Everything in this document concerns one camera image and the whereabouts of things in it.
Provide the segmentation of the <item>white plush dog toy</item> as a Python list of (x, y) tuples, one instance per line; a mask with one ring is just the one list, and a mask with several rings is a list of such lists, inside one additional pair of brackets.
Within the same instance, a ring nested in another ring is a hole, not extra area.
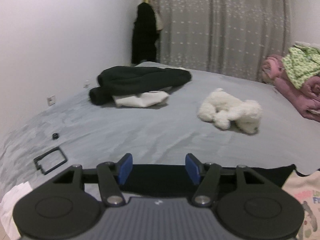
[(234, 122), (242, 132), (255, 134), (260, 126), (262, 113), (263, 109), (257, 101), (242, 101), (218, 88), (205, 98), (198, 117), (221, 130), (230, 129)]

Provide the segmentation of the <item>black and white garment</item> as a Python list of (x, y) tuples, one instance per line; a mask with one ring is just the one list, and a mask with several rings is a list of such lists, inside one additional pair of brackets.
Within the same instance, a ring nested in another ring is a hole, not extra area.
[(148, 108), (169, 100), (169, 92), (191, 81), (189, 71), (181, 68), (115, 66), (97, 77), (98, 87), (89, 91), (94, 105), (114, 101), (117, 107)]

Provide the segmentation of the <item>white tissue paper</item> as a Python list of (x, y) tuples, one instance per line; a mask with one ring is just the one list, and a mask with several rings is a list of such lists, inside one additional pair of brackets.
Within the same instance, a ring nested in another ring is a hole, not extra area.
[(30, 183), (20, 183), (8, 191), (1, 201), (1, 224), (10, 239), (20, 239), (17, 226), (13, 219), (13, 209), (16, 203), (33, 190)]

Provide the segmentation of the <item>pink folded quilt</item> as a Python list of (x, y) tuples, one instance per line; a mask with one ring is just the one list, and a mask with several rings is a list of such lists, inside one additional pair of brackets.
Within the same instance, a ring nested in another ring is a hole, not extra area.
[(313, 76), (297, 89), (289, 80), (282, 63), (282, 56), (271, 54), (261, 66), (261, 78), (274, 85), (302, 117), (319, 122), (319, 76)]

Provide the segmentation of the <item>green patterned cloth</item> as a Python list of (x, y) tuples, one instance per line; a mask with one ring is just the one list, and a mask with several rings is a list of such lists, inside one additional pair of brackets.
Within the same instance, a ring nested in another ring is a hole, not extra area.
[(319, 74), (319, 48), (294, 45), (282, 59), (287, 77), (296, 89)]

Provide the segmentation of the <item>black hanging coat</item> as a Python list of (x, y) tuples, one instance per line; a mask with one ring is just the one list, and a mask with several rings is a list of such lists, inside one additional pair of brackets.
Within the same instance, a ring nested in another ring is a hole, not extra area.
[(133, 27), (131, 63), (155, 62), (158, 38), (156, 16), (152, 6), (149, 3), (140, 3), (137, 7), (137, 17)]

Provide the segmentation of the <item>grey dotted curtain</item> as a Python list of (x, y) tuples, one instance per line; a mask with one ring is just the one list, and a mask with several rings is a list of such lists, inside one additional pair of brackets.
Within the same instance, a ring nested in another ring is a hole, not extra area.
[(290, 46), (289, 0), (151, 0), (162, 20), (162, 64), (260, 81)]

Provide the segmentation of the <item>pink grey pillow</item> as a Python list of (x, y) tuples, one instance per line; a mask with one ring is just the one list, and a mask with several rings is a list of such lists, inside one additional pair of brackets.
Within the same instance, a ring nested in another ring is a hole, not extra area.
[(292, 48), (301, 55), (319, 55), (319, 44), (296, 41)]

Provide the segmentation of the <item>black rectangular frame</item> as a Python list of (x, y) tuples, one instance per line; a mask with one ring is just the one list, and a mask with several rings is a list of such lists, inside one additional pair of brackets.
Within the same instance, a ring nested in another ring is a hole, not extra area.
[(33, 159), (36, 170), (43, 175), (48, 175), (67, 161), (68, 158), (60, 147), (52, 148)]

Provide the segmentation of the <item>white wall socket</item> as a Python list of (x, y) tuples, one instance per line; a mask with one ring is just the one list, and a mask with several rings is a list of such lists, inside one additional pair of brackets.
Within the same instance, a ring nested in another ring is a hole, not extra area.
[(52, 106), (56, 103), (56, 97), (55, 95), (52, 95), (52, 96), (49, 96), (47, 98), (47, 103), (48, 103), (48, 106)]

